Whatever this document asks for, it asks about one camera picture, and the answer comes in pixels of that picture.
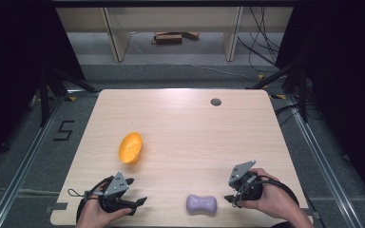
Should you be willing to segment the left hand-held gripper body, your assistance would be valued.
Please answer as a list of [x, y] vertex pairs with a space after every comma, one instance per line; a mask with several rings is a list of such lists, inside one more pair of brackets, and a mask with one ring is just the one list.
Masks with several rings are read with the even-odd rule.
[[120, 209], [127, 208], [123, 204], [122, 196], [129, 189], [130, 185], [125, 182], [126, 178], [122, 172], [111, 176], [102, 188], [102, 195], [99, 197], [101, 208], [107, 213], [113, 213]]

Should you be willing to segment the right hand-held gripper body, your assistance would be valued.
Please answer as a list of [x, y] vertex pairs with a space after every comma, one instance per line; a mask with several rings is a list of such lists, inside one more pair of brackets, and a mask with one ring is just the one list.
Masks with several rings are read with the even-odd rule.
[[231, 203], [234, 207], [237, 207], [242, 200], [259, 200], [262, 196], [261, 178], [250, 171], [255, 164], [255, 161], [248, 161], [237, 164], [232, 169], [228, 185], [236, 191], [236, 194], [233, 195], [234, 202]]

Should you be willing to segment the purple soap bar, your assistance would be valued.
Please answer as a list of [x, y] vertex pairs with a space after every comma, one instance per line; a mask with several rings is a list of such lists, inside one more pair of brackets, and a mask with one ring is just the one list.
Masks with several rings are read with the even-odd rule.
[[189, 195], [186, 198], [185, 207], [189, 213], [205, 213], [213, 215], [217, 213], [218, 202], [213, 196], [200, 197], [196, 195]]

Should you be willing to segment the yellow soap dish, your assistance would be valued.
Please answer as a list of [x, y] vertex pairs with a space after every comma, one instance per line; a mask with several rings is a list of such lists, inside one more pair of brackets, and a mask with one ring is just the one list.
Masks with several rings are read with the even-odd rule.
[[119, 160], [124, 164], [136, 165], [143, 148], [143, 138], [138, 132], [126, 135], [119, 146]]

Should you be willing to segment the person's left hand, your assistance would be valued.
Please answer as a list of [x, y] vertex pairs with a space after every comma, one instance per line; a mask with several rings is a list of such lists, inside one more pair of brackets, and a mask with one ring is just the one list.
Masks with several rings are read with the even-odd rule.
[[105, 212], [99, 203], [99, 197], [95, 194], [91, 194], [86, 201], [84, 208], [80, 214], [78, 223], [96, 223], [109, 225], [112, 221], [120, 219], [129, 215], [132, 212], [130, 208], [118, 210], [113, 213]]

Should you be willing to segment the person's right hand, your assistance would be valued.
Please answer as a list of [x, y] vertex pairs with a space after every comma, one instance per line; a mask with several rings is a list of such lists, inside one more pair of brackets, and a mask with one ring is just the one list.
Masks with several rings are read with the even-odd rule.
[[280, 210], [294, 207], [295, 205], [297, 204], [284, 190], [268, 183], [263, 186], [263, 193], [260, 199], [242, 200], [239, 202], [240, 207], [259, 210], [274, 219], [280, 219]]

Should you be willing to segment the black metal stand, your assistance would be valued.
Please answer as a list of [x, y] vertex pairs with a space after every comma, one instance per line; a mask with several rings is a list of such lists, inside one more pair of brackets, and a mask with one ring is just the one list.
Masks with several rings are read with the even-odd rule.
[[55, 97], [65, 97], [67, 90], [63, 84], [63, 81], [71, 82], [72, 84], [91, 93], [99, 92], [98, 88], [95, 88], [81, 79], [70, 76], [63, 70], [54, 67], [45, 67], [42, 69], [40, 75], [40, 100], [42, 110], [41, 126], [44, 126], [48, 122], [50, 117], [50, 107], [48, 103], [48, 89], [52, 91]]
[[251, 85], [250, 89], [261, 89], [268, 86], [279, 77], [286, 75], [287, 78], [283, 83], [282, 89], [285, 93], [293, 93], [295, 89], [298, 89], [298, 110], [302, 120], [307, 123], [306, 112], [306, 95], [307, 95], [307, 75], [305, 66], [302, 63], [302, 59], [296, 57], [293, 62], [280, 69], [278, 72], [272, 74], [265, 80], [261, 80], [255, 85]]

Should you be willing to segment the black curtain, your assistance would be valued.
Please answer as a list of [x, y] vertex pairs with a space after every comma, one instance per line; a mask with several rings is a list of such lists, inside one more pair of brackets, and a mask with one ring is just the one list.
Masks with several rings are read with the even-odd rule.
[[312, 93], [365, 183], [365, 0], [298, 0], [278, 67], [301, 60]]
[[0, 148], [39, 88], [45, 67], [85, 78], [51, 0], [0, 0]]

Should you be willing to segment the wooden blocks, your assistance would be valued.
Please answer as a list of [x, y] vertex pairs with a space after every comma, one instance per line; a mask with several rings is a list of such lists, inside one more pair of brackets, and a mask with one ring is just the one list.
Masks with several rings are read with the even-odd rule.
[[154, 45], [181, 44], [183, 38], [197, 41], [200, 39], [198, 32], [156, 32], [151, 41]]

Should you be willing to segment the aluminium floor rail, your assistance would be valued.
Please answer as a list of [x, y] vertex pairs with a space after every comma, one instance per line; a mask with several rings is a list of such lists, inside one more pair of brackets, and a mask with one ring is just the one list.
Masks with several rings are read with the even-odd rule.
[[53, 122], [53, 118], [64, 100], [64, 96], [58, 96], [52, 102], [51, 107], [48, 109], [48, 116], [46, 117], [44, 123], [39, 127], [25, 157], [22, 159], [19, 167], [14, 173], [9, 186], [2, 194], [2, 197], [0, 199], [0, 228], [18, 195], [21, 185], [23, 184], [27, 174], [29, 173], [30, 168], [32, 167], [36, 156], [38, 155], [39, 149], [43, 141], [47, 137], [48, 131]]
[[336, 205], [341, 215], [343, 216], [349, 228], [363, 228], [363, 222], [357, 215], [351, 200], [349, 199], [347, 193], [345, 192], [344, 188], [336, 177], [332, 166], [326, 159], [323, 150], [317, 142], [315, 134], [313, 133], [309, 124], [303, 121], [299, 112], [300, 108], [298, 108], [298, 111], [293, 112], [296, 123], [300, 129], [301, 134], [303, 135], [303, 138], [307, 142], [313, 154], [313, 157], [315, 158], [321, 175], [327, 183], [327, 186], [336, 202]]

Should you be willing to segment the white shelf frame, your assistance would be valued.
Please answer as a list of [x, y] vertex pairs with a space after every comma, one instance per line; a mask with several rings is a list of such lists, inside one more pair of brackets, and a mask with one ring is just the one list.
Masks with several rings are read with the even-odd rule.
[[225, 58], [234, 59], [243, 7], [103, 8], [116, 62], [131, 32], [221, 32]]

